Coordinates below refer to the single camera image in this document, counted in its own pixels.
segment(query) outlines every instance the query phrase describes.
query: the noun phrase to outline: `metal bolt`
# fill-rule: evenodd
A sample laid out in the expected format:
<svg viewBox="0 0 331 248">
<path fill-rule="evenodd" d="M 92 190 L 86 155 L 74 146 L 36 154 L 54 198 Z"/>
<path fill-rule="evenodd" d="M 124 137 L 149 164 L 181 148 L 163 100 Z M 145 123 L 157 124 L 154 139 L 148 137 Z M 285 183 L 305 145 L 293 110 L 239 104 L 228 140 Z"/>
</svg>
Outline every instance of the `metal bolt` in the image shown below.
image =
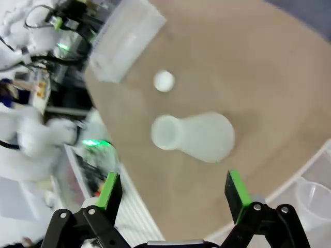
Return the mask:
<svg viewBox="0 0 331 248">
<path fill-rule="evenodd" d="M 281 211 L 282 211 L 283 213 L 288 213 L 288 212 L 289 212 L 289 209 L 288 209 L 288 207 L 282 207 L 282 208 L 281 208 Z"/>
<path fill-rule="evenodd" d="M 89 211 L 88 211 L 88 214 L 94 214 L 95 213 L 95 210 L 93 208 L 91 208 Z"/>
<path fill-rule="evenodd" d="M 259 204 L 255 204 L 255 205 L 254 205 L 254 209 L 255 209 L 256 211 L 260 211 L 260 210 L 262 209 L 262 207 L 261 207 L 261 205 L 259 205 Z"/>
</svg>

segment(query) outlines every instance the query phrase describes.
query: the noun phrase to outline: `cardboard surface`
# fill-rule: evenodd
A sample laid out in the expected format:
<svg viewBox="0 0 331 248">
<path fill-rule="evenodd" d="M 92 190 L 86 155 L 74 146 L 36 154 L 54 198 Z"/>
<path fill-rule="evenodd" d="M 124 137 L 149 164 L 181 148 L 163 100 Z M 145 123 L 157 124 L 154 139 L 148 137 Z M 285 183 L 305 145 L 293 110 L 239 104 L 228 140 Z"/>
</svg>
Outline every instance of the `cardboard surface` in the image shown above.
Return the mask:
<svg viewBox="0 0 331 248">
<path fill-rule="evenodd" d="M 120 84 L 85 79 L 121 161 L 167 239 L 203 238 L 231 220 L 227 170 L 267 196 L 331 137 L 331 46 L 258 0 L 153 0 L 168 19 Z M 169 70 L 168 93 L 153 77 Z M 162 114 L 224 114 L 236 145 L 218 164 L 151 141 Z"/>
</svg>

